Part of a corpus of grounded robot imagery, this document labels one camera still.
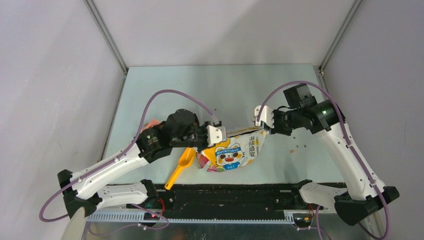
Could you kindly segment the yellow plastic scoop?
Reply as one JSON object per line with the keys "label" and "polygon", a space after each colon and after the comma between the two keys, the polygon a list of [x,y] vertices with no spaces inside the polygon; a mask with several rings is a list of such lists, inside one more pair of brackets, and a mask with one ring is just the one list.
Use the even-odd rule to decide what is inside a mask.
{"label": "yellow plastic scoop", "polygon": [[174,169],[173,173],[168,178],[167,182],[164,185],[164,188],[166,190],[170,190],[173,185],[175,184],[176,180],[180,176],[180,174],[183,172],[184,169],[190,167],[194,159],[196,157],[196,150],[194,148],[186,148],[184,152],[182,153],[181,157],[178,160],[177,166]]}

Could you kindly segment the cat food bag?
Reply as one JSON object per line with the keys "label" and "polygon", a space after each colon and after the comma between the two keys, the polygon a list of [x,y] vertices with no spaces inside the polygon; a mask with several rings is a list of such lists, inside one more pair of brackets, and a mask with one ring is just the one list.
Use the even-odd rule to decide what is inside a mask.
{"label": "cat food bag", "polygon": [[247,166],[258,157],[268,134],[261,127],[231,130],[225,141],[197,155],[198,168],[222,173]]}

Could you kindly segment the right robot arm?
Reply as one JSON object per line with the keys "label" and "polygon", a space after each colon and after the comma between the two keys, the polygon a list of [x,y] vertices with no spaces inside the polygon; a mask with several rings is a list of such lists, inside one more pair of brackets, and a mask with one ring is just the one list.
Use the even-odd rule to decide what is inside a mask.
{"label": "right robot arm", "polygon": [[296,82],[283,91],[288,111],[272,111],[272,134],[290,136],[293,130],[306,129],[326,147],[344,181],[344,188],[322,185],[312,180],[299,182],[291,204],[304,209],[309,204],[334,209],[348,225],[354,226],[380,210],[390,221],[388,205],[399,198],[394,186],[387,186],[372,170],[350,133],[346,118],[328,96],[318,102],[309,90],[310,82]]}

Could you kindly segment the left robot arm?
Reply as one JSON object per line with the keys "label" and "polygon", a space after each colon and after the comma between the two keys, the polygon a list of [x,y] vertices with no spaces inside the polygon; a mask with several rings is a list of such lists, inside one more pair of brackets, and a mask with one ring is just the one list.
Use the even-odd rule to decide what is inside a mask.
{"label": "left robot arm", "polygon": [[78,209],[85,216],[118,205],[139,205],[153,208],[158,192],[151,180],[112,185],[112,181],[137,168],[167,157],[174,148],[202,151],[223,139],[221,121],[200,124],[197,115],[186,109],[170,114],[165,121],[147,127],[126,149],[78,172],[67,169],[57,174],[63,191],[67,215],[72,218]]}

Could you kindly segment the pink cat bowl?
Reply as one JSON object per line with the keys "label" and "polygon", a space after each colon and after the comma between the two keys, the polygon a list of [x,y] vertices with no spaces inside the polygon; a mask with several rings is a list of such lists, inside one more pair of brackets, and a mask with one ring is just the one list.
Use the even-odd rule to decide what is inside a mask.
{"label": "pink cat bowl", "polygon": [[163,125],[164,125],[164,121],[152,119],[150,122],[144,125],[140,133],[145,135],[151,134],[154,131],[160,130],[163,127]]}

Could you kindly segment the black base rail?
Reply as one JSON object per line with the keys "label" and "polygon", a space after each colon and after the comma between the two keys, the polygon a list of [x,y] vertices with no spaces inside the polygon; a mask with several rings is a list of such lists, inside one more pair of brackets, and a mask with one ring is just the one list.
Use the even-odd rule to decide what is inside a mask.
{"label": "black base rail", "polygon": [[285,211],[311,213],[313,204],[295,193],[292,183],[155,184],[157,196],[141,203],[174,220],[285,220]]}

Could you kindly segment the aluminium frame rail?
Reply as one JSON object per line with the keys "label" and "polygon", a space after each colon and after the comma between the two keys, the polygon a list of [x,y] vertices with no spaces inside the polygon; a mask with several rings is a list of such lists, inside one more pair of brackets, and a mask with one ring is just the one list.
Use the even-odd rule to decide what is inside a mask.
{"label": "aluminium frame rail", "polygon": [[353,226],[381,203],[370,196],[354,200],[344,186],[297,184],[178,184],[158,186],[158,200],[140,209],[131,204],[89,213],[90,222],[121,223],[297,223],[315,208],[335,212]]}

